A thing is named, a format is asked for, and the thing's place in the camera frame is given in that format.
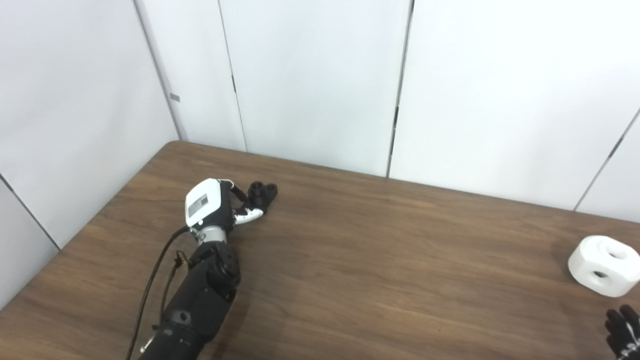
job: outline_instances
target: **white wall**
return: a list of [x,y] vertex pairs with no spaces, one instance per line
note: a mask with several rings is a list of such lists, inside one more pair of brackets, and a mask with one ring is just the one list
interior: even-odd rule
[[130,0],[0,2],[0,173],[58,245],[177,134]]
[[136,0],[183,140],[246,151],[216,0]]
[[57,253],[13,193],[0,181],[0,308]]
[[408,0],[222,0],[249,152],[384,176]]
[[391,177],[573,209],[640,106],[638,13],[416,0]]
[[577,211],[640,222],[640,122],[629,129]]

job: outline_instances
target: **robotic arm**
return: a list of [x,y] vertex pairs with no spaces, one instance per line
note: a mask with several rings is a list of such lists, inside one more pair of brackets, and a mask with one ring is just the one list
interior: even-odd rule
[[[230,194],[243,205],[232,209]],[[207,179],[186,197],[185,217],[198,248],[187,277],[162,312],[140,360],[195,360],[218,333],[240,283],[236,251],[227,243],[235,225],[261,217],[278,194],[274,184],[251,184],[248,196],[231,180]]]

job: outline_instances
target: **black robotic arm segment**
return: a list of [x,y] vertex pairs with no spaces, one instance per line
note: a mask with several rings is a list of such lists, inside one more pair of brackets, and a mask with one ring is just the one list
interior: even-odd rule
[[220,241],[203,243],[189,264],[140,360],[196,359],[222,326],[240,281],[236,252]]

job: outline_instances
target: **wood grain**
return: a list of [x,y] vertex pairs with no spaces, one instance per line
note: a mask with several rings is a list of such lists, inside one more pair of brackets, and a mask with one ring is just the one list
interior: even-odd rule
[[0,358],[123,359],[184,196],[208,177],[280,194],[230,235],[243,281],[201,359],[607,359],[605,310],[640,307],[638,288],[606,298],[566,269],[590,234],[640,248],[640,224],[172,142],[0,312]]

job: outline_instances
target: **white cube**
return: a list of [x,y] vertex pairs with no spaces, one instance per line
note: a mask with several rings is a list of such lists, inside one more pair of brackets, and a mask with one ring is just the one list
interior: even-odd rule
[[569,271],[587,288],[620,297],[640,281],[640,256],[608,236],[587,236],[569,257]]

